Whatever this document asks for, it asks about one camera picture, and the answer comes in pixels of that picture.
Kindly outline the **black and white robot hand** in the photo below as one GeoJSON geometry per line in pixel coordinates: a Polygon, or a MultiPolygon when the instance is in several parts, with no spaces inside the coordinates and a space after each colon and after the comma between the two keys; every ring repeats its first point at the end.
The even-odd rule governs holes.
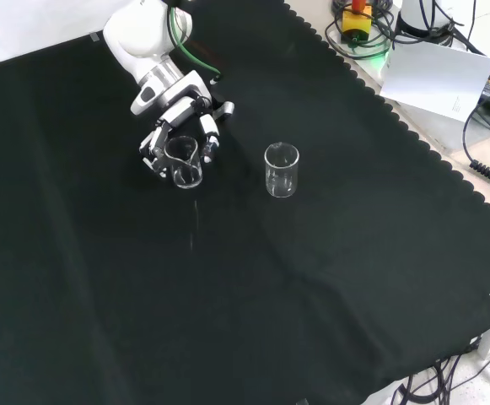
{"type": "Polygon", "coordinates": [[[192,71],[177,80],[166,80],[150,73],[140,82],[140,92],[131,111],[139,116],[151,108],[160,112],[154,129],[140,143],[143,163],[161,179],[169,174],[164,146],[178,127],[192,117],[199,119],[205,136],[200,157],[206,164],[214,160],[220,146],[218,123],[234,113],[233,102],[209,92],[200,75],[192,71]]]}

